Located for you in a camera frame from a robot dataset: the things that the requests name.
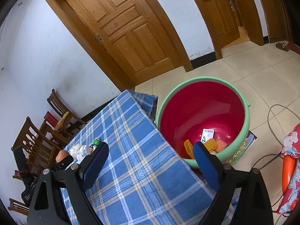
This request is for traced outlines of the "closed wooden door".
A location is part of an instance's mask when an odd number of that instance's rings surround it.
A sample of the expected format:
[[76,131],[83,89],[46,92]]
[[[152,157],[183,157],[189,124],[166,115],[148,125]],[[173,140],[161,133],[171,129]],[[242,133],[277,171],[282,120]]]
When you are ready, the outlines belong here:
[[46,0],[119,90],[192,64],[157,0]]

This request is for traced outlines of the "red floral fabric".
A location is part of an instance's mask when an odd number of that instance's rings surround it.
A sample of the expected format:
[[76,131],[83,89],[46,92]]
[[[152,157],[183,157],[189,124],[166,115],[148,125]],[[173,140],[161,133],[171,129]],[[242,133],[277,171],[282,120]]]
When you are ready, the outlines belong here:
[[292,211],[299,201],[299,124],[284,138],[281,156],[283,198],[277,214]]

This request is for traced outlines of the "near wooden chair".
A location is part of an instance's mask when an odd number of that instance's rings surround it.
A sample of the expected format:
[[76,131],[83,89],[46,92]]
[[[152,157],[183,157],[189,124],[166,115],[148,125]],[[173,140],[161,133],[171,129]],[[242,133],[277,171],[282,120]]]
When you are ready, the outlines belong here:
[[56,155],[66,146],[61,138],[48,124],[37,128],[27,117],[11,150],[21,147],[29,170],[39,174],[56,162]]

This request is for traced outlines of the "yellow waffle wrapper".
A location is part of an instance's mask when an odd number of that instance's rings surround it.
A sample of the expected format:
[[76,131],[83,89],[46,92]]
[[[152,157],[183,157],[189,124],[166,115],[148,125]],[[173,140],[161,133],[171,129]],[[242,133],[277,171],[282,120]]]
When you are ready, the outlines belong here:
[[216,143],[214,138],[208,139],[203,145],[209,153],[215,151],[218,147],[218,144]]

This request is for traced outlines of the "orange card trash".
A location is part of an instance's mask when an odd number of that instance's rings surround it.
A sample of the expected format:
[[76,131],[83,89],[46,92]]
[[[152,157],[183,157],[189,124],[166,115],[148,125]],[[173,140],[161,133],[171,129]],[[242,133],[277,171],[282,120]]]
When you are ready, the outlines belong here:
[[217,147],[216,147],[216,152],[217,153],[220,153],[222,150],[224,150],[228,145],[222,141],[220,138],[216,139],[216,144],[217,144]]

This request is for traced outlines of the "yellow waffle stick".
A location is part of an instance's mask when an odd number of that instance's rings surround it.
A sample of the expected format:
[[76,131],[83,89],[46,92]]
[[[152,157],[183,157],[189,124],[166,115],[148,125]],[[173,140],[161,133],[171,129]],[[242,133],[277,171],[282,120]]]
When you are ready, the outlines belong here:
[[194,160],[194,155],[193,155],[193,145],[189,140],[184,141],[184,148],[186,150],[186,153],[188,154],[188,156]]

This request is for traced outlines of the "orange plastic object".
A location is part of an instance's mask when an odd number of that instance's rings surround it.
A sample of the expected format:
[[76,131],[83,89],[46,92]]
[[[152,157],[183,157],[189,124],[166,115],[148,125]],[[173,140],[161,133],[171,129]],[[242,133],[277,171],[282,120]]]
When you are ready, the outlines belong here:
[[292,179],[294,170],[296,168],[297,159],[290,155],[285,155],[283,157],[283,168],[282,168],[282,191],[288,188],[288,184]]

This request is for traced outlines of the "brown shoes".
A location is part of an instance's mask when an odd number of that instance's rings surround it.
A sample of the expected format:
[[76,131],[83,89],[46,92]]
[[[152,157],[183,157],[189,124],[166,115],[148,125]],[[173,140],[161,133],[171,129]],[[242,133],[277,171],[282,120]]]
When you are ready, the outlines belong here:
[[289,48],[284,43],[281,42],[276,43],[276,48],[283,50],[285,52],[289,51]]

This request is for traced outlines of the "white tissue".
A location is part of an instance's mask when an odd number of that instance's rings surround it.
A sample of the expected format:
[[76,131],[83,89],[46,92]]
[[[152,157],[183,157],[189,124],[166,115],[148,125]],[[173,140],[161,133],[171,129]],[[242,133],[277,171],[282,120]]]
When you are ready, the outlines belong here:
[[83,159],[93,153],[93,148],[88,145],[81,145],[80,143],[75,144],[69,150],[70,155],[76,161],[77,164],[80,164]]

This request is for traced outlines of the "yellow seat cushion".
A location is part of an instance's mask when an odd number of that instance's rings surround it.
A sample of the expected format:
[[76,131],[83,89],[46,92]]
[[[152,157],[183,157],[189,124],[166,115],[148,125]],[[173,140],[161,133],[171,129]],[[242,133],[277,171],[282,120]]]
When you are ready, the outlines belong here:
[[63,127],[66,125],[66,121],[67,121],[67,118],[69,117],[69,114],[70,114],[70,112],[67,111],[63,115],[63,117],[57,122],[57,124],[56,124],[56,126],[54,128],[55,131],[60,131],[60,130],[63,129]]

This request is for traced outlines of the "green toy figure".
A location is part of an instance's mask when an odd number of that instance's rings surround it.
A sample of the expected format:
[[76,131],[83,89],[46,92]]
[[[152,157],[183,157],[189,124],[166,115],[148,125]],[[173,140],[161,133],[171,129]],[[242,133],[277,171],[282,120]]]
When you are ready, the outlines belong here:
[[98,138],[98,137],[96,137],[95,139],[93,139],[93,141],[92,141],[92,143],[90,145],[90,148],[92,150],[95,150],[100,145],[100,143],[101,143],[101,139]]

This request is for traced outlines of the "small wooden cabinet door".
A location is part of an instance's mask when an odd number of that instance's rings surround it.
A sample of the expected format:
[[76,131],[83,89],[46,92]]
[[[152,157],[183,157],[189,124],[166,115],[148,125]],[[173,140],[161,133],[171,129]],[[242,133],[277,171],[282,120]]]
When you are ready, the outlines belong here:
[[270,43],[289,39],[288,21],[281,0],[260,0],[265,15]]

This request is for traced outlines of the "far wooden chair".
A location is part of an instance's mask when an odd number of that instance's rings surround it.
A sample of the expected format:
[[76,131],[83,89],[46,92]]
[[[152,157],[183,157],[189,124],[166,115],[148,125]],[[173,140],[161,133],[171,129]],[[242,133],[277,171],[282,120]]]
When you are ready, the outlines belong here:
[[86,121],[79,118],[75,113],[73,113],[64,103],[60,100],[59,96],[56,94],[56,91],[52,89],[50,96],[47,98],[48,104],[52,107],[52,109],[59,115],[60,118],[69,111],[69,117],[67,118],[66,125],[63,127],[61,131],[70,133],[71,128],[78,128],[75,123],[72,123],[72,119],[78,121],[81,125],[86,125]]

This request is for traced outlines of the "red chair back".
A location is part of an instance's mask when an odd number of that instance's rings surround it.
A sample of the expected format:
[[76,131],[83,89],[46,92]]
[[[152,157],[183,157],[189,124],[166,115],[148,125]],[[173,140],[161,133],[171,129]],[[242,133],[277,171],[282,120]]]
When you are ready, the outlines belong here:
[[46,120],[46,122],[48,122],[53,128],[56,127],[58,120],[49,112],[47,111],[47,113],[44,116],[44,119]]

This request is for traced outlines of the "wooden chair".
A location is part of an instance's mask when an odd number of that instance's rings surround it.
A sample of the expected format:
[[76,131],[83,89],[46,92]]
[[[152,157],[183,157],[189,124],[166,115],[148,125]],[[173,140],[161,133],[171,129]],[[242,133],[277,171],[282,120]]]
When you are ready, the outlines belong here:
[[56,155],[66,146],[61,138],[48,124],[37,128],[27,117],[11,150],[21,147],[29,170],[39,174],[56,162]]
[[56,94],[56,91],[52,89],[50,96],[47,98],[48,104],[52,107],[52,109],[59,115],[60,118],[69,111],[69,117],[67,118],[66,125],[63,127],[61,131],[70,133],[71,128],[78,128],[75,123],[72,123],[72,119],[78,121],[81,125],[86,125],[86,121],[79,118],[75,113],[73,113],[64,103],[60,100],[59,96]]

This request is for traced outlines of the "white barcode box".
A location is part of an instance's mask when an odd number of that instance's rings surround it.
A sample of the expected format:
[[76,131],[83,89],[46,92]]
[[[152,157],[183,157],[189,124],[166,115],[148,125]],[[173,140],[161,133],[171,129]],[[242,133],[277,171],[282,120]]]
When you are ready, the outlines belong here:
[[204,128],[202,131],[200,142],[204,144],[207,140],[214,138],[214,129]]

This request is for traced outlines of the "open wooden door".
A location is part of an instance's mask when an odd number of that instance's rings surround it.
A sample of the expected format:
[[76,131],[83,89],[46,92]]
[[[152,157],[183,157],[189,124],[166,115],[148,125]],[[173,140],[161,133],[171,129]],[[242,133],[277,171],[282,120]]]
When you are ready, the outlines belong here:
[[[229,0],[194,0],[208,29],[217,59],[221,49],[239,38],[239,30]],[[254,0],[238,0],[242,22],[253,43],[264,45],[262,26]]]

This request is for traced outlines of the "green book under basin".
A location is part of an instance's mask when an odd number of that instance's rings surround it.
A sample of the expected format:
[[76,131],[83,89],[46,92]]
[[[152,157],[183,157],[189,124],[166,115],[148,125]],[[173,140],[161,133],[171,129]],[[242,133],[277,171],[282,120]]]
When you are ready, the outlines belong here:
[[251,147],[256,139],[257,137],[251,131],[248,131],[248,135],[239,149],[222,163],[230,164],[231,166],[233,166],[246,153],[246,151]]

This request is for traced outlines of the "blue plaid tablecloth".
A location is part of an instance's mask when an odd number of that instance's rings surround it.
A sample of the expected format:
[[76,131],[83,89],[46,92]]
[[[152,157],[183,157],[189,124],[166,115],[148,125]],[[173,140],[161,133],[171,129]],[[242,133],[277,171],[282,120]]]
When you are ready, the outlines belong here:
[[198,224],[214,192],[157,129],[157,97],[123,91],[66,146],[108,144],[86,196],[103,224]]

